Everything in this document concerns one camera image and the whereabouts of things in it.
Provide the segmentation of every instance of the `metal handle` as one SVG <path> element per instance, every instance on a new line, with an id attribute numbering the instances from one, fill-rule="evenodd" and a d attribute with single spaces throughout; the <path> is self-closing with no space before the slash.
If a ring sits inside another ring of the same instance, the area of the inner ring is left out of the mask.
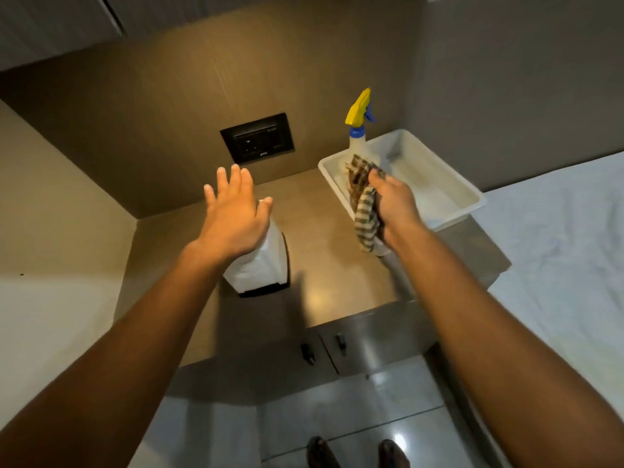
<path id="1" fill-rule="evenodd" d="M 316 363 L 316 358 L 314 356 L 314 350 L 307 343 L 303 343 L 301 345 L 301 355 L 303 359 L 310 365 L 314 366 Z"/>
<path id="2" fill-rule="evenodd" d="M 336 335 L 336 341 L 338 342 L 338 347 L 340 349 L 340 353 L 343 356 L 347 356 L 347 340 L 342 333 Z"/>

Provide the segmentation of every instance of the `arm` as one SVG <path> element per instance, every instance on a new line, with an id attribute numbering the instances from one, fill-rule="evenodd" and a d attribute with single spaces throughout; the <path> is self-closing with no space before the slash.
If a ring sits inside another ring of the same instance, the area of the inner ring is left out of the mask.
<path id="1" fill-rule="evenodd" d="M 442 346 L 518 467 L 624 466 L 624 424 L 549 346 L 483 289 L 421 222 L 410 188 L 371 172 L 384 239 Z"/>
<path id="2" fill-rule="evenodd" d="M 200 237 L 173 268 L 0 432 L 1 466 L 125 467 L 160 404 L 224 270 L 265 237 L 247 169 L 217 171 Z"/>

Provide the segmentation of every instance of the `cleaning rag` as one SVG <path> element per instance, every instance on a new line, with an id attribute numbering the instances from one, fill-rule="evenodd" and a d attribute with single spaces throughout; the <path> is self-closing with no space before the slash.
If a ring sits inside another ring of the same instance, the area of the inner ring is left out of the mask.
<path id="1" fill-rule="evenodd" d="M 349 181 L 349 202 L 355 212 L 355 233 L 360 248 L 366 253 L 370 253 L 374 248 L 374 238 L 381 226 L 375 211 L 377 191 L 368 183 L 368 173 L 372 169 L 377 169 L 380 177 L 386 176 L 379 167 L 357 154 L 353 155 L 351 163 L 345 164 Z"/>

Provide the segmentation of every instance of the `shoe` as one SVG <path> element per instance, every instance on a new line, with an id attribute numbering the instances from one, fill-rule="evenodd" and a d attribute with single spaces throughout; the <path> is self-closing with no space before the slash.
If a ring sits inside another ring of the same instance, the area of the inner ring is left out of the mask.
<path id="1" fill-rule="evenodd" d="M 327 442 L 320 437 L 312 437 L 308 442 L 307 454 L 309 468 L 340 468 Z"/>
<path id="2" fill-rule="evenodd" d="M 392 440 L 383 440 L 379 444 L 379 468 L 409 468 L 410 460 L 403 450 Z"/>

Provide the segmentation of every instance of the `hand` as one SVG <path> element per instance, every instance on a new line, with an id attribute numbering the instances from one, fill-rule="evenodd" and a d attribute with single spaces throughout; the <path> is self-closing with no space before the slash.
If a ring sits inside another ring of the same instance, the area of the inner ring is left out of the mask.
<path id="1" fill-rule="evenodd" d="M 389 175 L 382 179 L 375 169 L 369 172 L 368 182 L 377 190 L 383 240 L 390 248 L 396 251 L 414 231 L 427 229 L 418 214 L 414 194 L 405 182 Z"/>
<path id="2" fill-rule="evenodd" d="M 219 263 L 229 265 L 262 244 L 269 229 L 273 198 L 267 197 L 256 206 L 252 175 L 238 164 L 231 167 L 230 182 L 225 169 L 217 169 L 216 185 L 216 197 L 210 185 L 203 187 L 208 205 L 206 221 L 193 244 Z"/>

